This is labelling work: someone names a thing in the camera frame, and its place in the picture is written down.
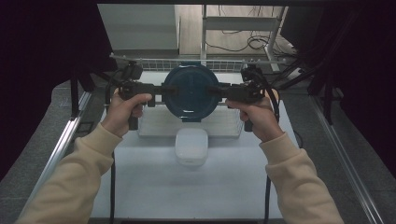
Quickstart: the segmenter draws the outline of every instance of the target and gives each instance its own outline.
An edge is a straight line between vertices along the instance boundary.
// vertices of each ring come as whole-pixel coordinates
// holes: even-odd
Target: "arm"
[[[128,132],[128,118],[140,117],[140,103],[149,99],[149,94],[139,94],[124,102],[115,93],[102,123],[76,139],[74,152],[60,161],[16,223],[87,223],[101,175],[110,168],[111,154]]]
[[[273,181],[278,206],[287,223],[344,223],[326,185],[318,178],[314,163],[276,122],[268,98],[255,105],[226,101],[241,110],[241,120],[250,119],[254,134],[267,157],[266,171]]]

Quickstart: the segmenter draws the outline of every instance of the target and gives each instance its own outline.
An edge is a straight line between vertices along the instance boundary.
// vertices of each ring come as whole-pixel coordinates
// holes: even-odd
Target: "round blue lid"
[[[221,100],[209,95],[207,86],[218,86],[215,74],[199,63],[183,63],[174,68],[163,85],[177,86],[176,95],[165,95],[163,100],[169,111],[183,122],[200,122],[210,115]]]

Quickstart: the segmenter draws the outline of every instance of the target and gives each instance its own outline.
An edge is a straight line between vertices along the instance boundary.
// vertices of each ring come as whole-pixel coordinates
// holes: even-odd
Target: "beige sleeve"
[[[304,149],[297,148],[286,133],[260,147],[268,159],[265,168],[287,223],[344,223]]]
[[[60,161],[16,223],[87,223],[101,175],[120,141],[101,124],[76,139],[75,151]]]

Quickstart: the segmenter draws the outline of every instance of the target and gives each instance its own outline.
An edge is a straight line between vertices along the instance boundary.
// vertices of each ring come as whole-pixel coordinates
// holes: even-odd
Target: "gray floor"
[[[183,51],[185,54],[190,54],[191,58],[197,58],[196,54],[198,53],[194,51],[196,49],[183,50],[185,50]],[[181,57],[179,55],[159,55],[156,52],[146,53],[148,58],[151,56],[161,58]],[[213,59],[223,57],[224,55],[221,57],[212,55]],[[240,60],[246,57],[250,56],[234,55],[232,57],[227,56],[225,59]],[[264,73],[268,71],[269,67],[264,67]],[[97,77],[94,77],[94,80],[98,88],[92,93],[89,109],[86,111],[82,121],[93,122],[95,125],[104,109],[104,86],[106,83]],[[308,83],[309,80],[281,92],[281,98],[285,102],[291,125],[302,137],[304,148],[317,166],[318,176],[327,184],[345,223],[370,223],[332,148],[328,136],[319,122],[310,96],[306,93],[305,88]],[[2,208],[0,210],[0,223],[12,223],[24,207],[61,136],[65,124],[70,118],[71,107],[69,101],[70,88],[68,82],[59,85],[53,90],[52,103],[46,116],[42,119],[19,159],[7,176],[0,182],[0,205]],[[338,102],[333,102],[332,104],[332,119],[333,127],[373,197],[384,223],[396,223],[396,180],[344,114]],[[84,134],[86,133],[76,133],[75,137]],[[96,219],[91,220],[90,223],[106,223],[106,220]],[[284,223],[284,221],[273,220],[271,223]]]

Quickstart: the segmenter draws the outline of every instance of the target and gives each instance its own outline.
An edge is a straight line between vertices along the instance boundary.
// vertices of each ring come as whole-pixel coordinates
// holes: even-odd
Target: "sleeve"
[[[304,149],[297,148],[286,133],[260,147],[268,159],[265,169],[287,223],[344,223]]]
[[[101,124],[76,139],[74,152],[60,161],[16,223],[87,223],[101,176],[121,140]]]

